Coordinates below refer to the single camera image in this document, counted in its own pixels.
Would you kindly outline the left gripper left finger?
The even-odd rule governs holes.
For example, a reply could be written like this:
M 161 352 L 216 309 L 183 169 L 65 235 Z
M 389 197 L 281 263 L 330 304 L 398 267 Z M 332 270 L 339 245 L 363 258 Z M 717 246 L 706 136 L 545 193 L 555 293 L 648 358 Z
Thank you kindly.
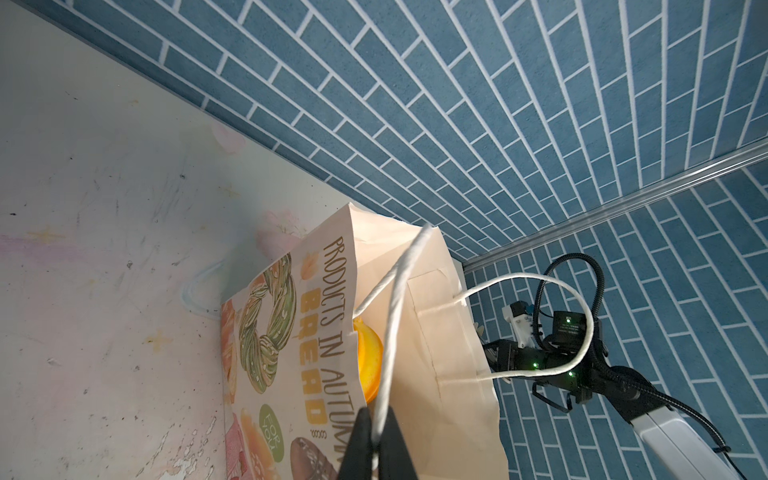
M 372 420 L 367 407 L 358 411 L 349 442 L 340 465 L 338 480 L 371 480 L 374 447 Z

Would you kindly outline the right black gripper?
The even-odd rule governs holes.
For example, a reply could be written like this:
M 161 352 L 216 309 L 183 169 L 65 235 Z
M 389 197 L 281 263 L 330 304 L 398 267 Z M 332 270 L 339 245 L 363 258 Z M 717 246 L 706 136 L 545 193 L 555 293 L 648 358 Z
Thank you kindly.
M 533 347 L 519 347 L 513 340 L 495 340 L 482 345 L 490 370 L 533 371 L 540 369 L 540 351 Z

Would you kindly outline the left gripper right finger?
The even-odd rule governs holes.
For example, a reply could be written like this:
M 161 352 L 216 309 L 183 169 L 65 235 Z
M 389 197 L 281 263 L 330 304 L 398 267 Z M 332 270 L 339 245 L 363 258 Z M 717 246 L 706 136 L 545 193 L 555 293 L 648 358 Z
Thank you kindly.
M 417 480 L 418 475 L 392 407 L 388 408 L 378 447 L 381 480 Z

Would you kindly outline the white printed paper bag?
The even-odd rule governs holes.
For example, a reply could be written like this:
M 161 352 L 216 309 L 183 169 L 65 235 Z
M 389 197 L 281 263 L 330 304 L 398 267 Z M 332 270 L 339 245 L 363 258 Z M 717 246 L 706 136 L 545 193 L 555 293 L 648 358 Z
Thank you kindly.
M 392 407 L 418 479 L 505 479 L 494 373 L 435 227 L 346 205 L 221 307 L 228 479 L 337 479 L 358 411 L 371 414 L 372 478 Z M 376 399 L 358 372 L 361 318 L 383 345 Z

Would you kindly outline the large orange oval bread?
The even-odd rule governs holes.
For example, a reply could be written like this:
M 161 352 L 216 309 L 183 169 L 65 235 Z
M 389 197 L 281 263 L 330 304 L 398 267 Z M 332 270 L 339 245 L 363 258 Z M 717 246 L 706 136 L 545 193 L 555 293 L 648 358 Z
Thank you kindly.
M 357 332 L 358 372 L 367 403 L 373 402 L 379 390 L 383 359 L 383 345 L 378 334 L 361 318 L 354 320 Z

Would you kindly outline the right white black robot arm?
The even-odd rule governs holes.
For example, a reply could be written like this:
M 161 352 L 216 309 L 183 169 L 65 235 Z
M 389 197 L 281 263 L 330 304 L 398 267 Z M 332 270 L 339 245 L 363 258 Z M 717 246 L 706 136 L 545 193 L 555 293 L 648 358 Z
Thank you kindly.
M 551 350 L 520 347 L 514 340 L 483 345 L 491 371 L 543 371 L 572 360 L 586 334 L 586 316 L 556 311 L 553 331 L 546 339 Z M 729 457 L 731 448 L 706 417 L 687 404 L 656 389 L 636 370 L 606 363 L 602 341 L 591 341 L 590 351 L 574 368 L 558 375 L 537 377 L 532 395 L 548 406 L 570 413 L 573 406 L 605 397 L 632 426 L 640 439 L 678 479 L 742 479 Z

